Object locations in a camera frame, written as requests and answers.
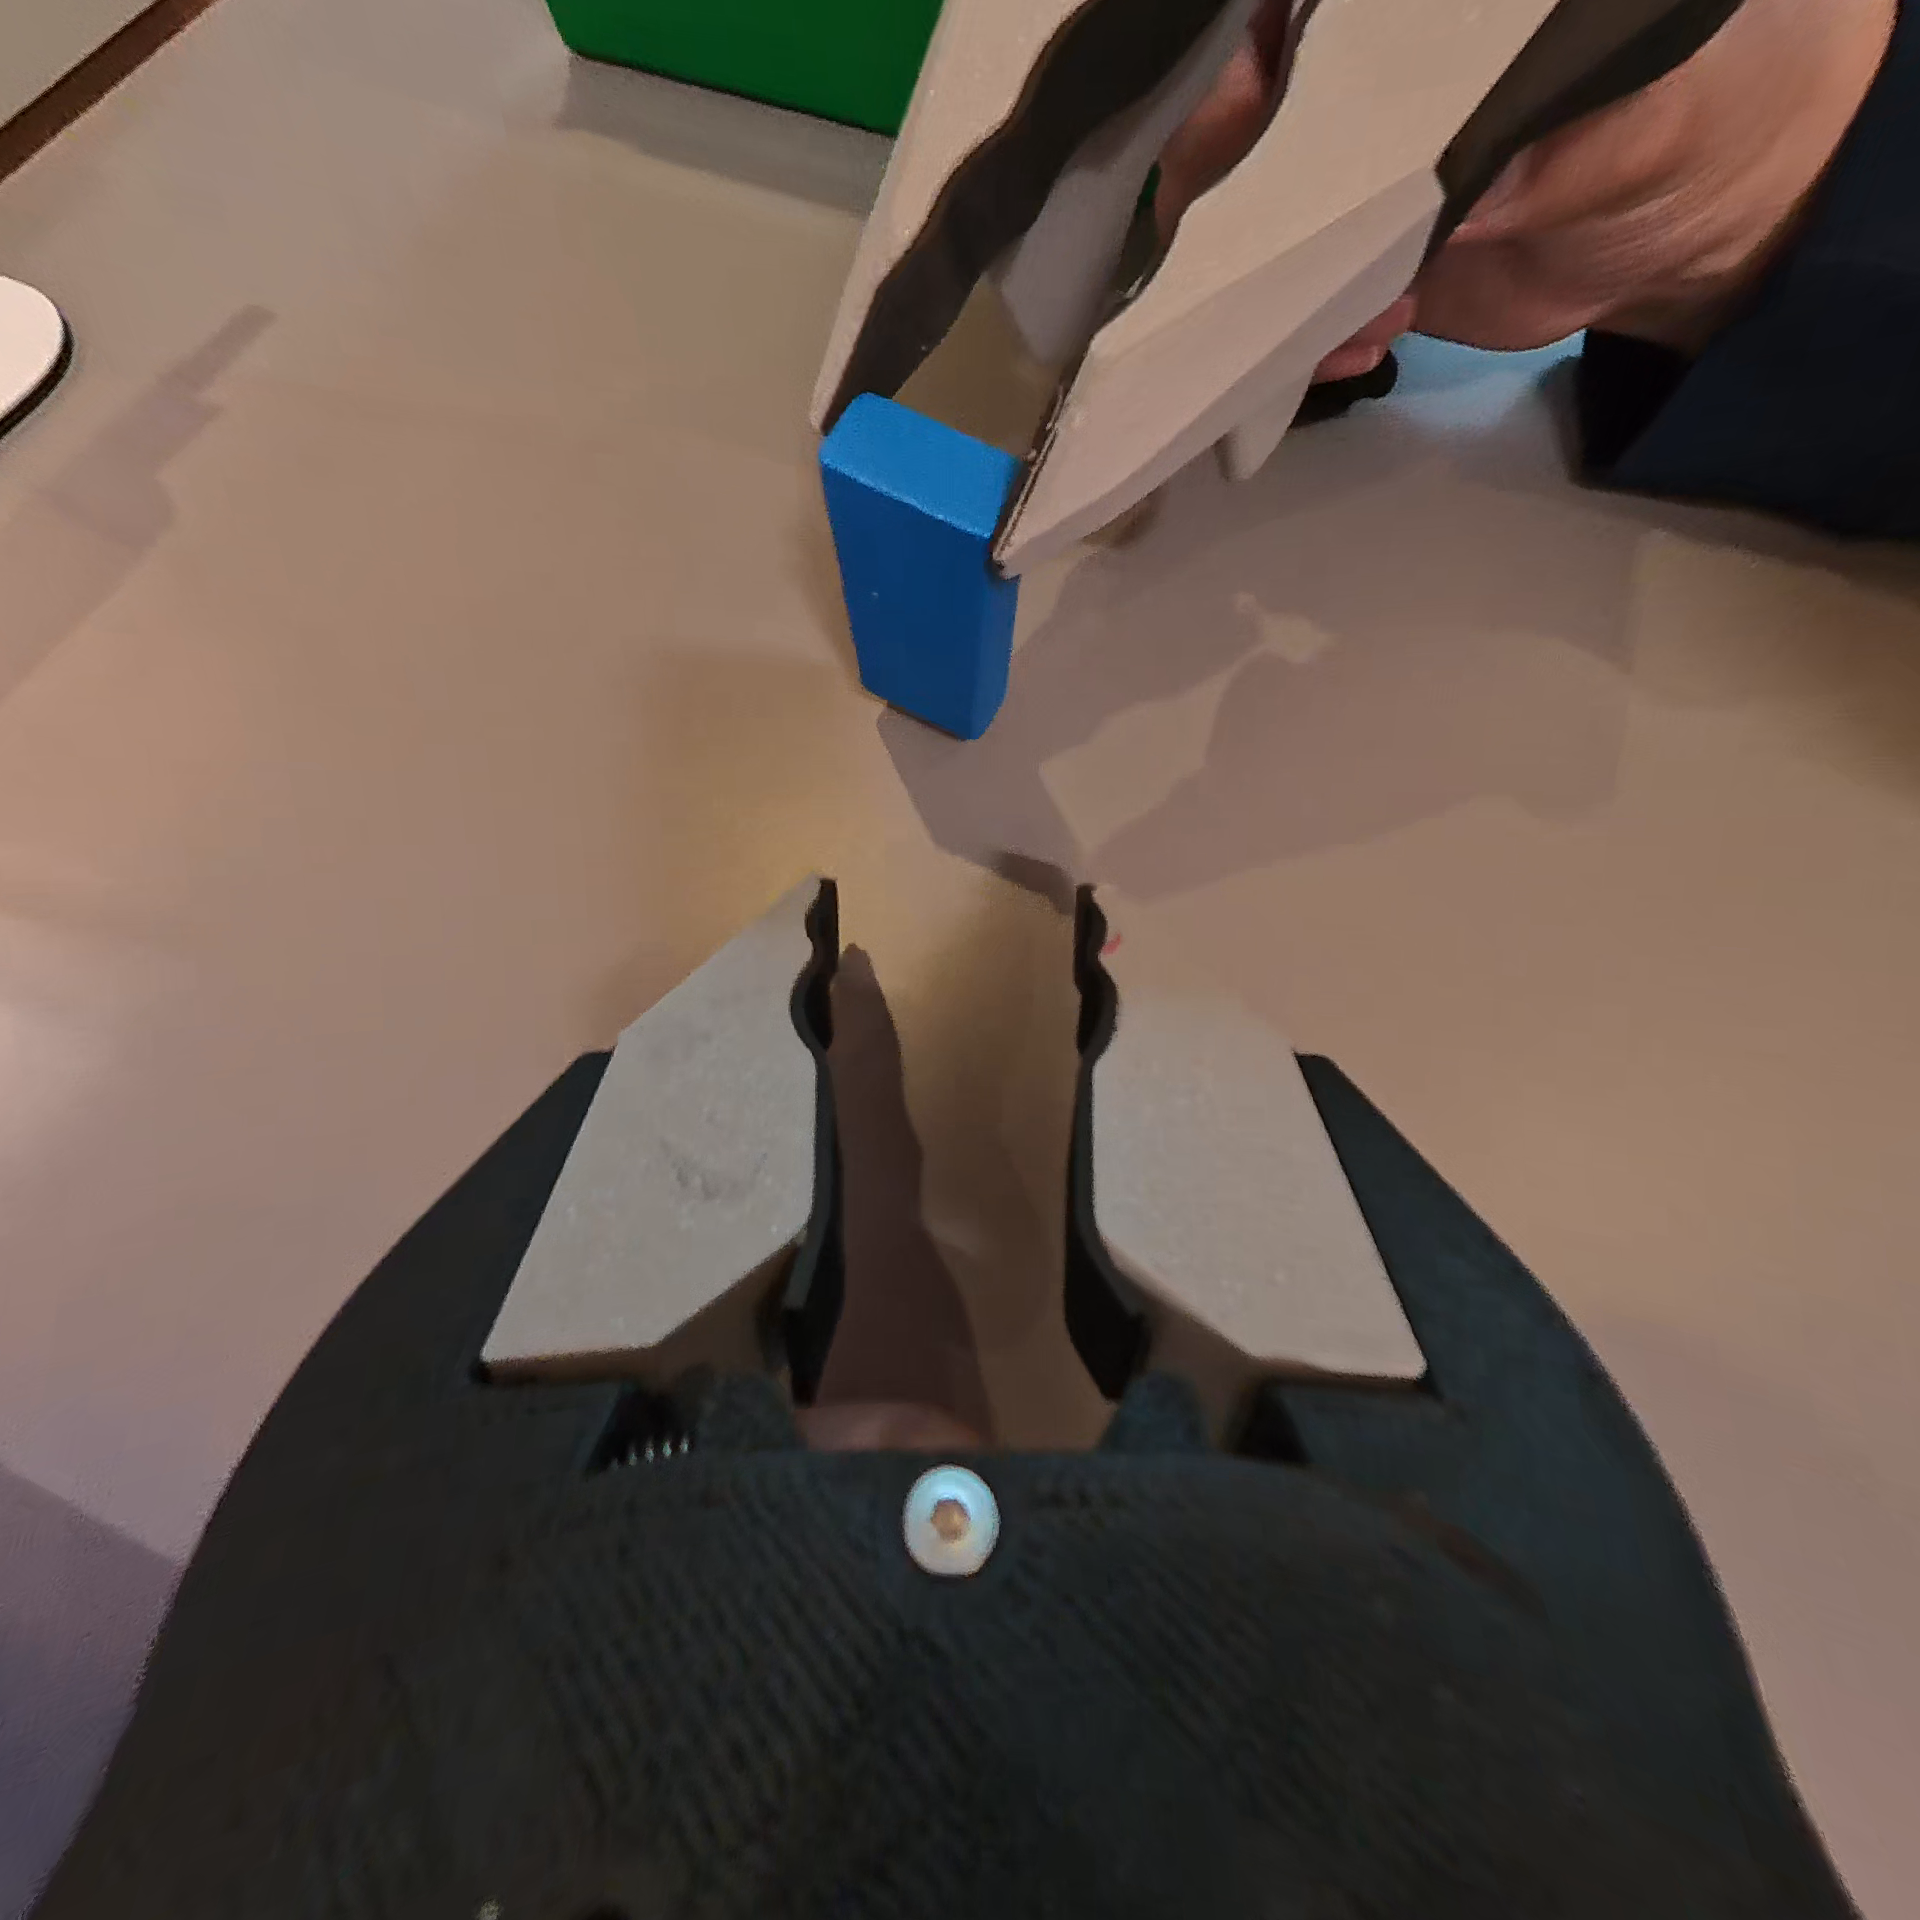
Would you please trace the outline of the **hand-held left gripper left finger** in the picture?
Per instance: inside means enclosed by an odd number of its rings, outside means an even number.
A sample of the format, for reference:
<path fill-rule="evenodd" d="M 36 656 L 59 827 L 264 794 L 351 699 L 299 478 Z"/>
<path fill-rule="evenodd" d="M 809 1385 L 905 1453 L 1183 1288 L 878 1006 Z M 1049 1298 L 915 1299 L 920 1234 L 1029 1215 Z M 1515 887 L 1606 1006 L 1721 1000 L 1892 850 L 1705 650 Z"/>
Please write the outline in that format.
<path fill-rule="evenodd" d="M 766 1373 L 841 1314 L 836 887 L 804 877 L 625 1026 L 481 1349 L 503 1379 Z"/>

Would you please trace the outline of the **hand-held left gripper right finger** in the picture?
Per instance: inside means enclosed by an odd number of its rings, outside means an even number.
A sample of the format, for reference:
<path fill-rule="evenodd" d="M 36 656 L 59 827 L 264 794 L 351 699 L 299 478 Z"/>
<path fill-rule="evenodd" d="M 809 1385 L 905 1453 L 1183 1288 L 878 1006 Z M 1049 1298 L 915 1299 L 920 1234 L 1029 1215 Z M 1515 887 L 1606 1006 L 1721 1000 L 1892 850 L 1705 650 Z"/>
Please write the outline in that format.
<path fill-rule="evenodd" d="M 1065 1327 L 1100 1395 L 1174 1375 L 1206 1425 L 1251 1425 L 1269 1385 L 1417 1385 L 1422 1345 L 1293 1043 L 1229 994 L 1141 981 L 1085 881 L 1071 986 Z"/>

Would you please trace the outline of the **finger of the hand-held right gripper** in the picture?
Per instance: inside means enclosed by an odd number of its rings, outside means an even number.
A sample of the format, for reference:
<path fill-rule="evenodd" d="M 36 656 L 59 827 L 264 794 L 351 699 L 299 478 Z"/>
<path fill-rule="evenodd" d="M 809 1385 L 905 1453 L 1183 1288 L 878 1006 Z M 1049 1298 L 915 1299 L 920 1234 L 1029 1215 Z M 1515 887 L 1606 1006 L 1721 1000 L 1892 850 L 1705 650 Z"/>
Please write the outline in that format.
<path fill-rule="evenodd" d="M 1089 536 L 1196 454 L 1260 462 L 1313 366 L 1417 271 L 1443 155 L 1549 2 L 1309 3 L 1254 146 L 1179 219 L 1159 264 L 1071 360 L 995 565 Z"/>
<path fill-rule="evenodd" d="M 989 281 L 1023 351 L 1087 345 L 1168 138 L 1238 2 L 944 3 L 855 246 L 809 417 L 894 397 Z"/>

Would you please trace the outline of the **green plastic bin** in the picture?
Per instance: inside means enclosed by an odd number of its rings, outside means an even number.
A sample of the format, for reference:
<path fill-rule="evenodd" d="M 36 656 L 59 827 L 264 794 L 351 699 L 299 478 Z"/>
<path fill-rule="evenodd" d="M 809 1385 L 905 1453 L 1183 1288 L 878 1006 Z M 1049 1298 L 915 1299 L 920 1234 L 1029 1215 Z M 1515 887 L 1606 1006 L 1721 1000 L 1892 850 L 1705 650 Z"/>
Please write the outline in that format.
<path fill-rule="evenodd" d="M 550 2 L 564 46 L 600 64 L 899 133 L 939 2 Z"/>

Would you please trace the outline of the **blue rectangular wooden block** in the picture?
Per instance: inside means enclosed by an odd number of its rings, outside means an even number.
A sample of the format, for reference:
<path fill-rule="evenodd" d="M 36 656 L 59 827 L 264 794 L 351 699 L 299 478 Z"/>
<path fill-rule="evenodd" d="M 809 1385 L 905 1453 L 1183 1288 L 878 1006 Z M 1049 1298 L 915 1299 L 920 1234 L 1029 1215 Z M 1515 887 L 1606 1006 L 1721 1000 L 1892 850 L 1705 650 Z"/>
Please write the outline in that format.
<path fill-rule="evenodd" d="M 992 549 L 1019 458 L 863 392 L 824 433 L 820 474 L 863 690 L 953 738 L 984 736 L 1014 650 L 1019 583 Z"/>

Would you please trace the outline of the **person's right forearm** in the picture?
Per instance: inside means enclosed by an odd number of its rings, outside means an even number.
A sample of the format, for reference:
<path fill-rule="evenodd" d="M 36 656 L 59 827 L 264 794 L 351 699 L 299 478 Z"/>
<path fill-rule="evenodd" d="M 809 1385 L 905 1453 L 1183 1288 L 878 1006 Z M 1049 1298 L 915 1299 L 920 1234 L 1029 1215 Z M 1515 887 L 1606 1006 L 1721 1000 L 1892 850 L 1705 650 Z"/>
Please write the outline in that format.
<path fill-rule="evenodd" d="M 1609 488 L 1918 536 L 1918 3 L 1790 243 L 1694 354 L 1588 329 L 1574 442 Z"/>

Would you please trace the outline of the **person's right hand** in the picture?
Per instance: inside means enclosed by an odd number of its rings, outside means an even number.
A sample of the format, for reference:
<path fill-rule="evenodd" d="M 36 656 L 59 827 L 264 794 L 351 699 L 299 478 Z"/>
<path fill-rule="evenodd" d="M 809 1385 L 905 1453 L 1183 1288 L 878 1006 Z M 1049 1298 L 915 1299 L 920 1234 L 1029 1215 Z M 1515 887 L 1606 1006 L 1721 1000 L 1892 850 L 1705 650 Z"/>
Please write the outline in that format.
<path fill-rule="evenodd" d="M 1894 2 L 1740 3 L 1692 58 L 1513 158 L 1313 383 L 1374 373 L 1408 330 L 1489 351 L 1582 329 L 1705 345 L 1784 246 L 1894 21 Z"/>

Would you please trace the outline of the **white document stand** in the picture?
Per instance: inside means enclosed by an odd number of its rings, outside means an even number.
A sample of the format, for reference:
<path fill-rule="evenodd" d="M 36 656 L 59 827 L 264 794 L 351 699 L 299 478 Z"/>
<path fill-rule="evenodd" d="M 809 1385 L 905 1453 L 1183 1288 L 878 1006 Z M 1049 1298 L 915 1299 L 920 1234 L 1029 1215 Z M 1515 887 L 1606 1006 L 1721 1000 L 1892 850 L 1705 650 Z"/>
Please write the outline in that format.
<path fill-rule="evenodd" d="M 73 334 L 54 299 L 4 273 L 3 296 L 3 437 L 31 416 L 64 377 Z"/>

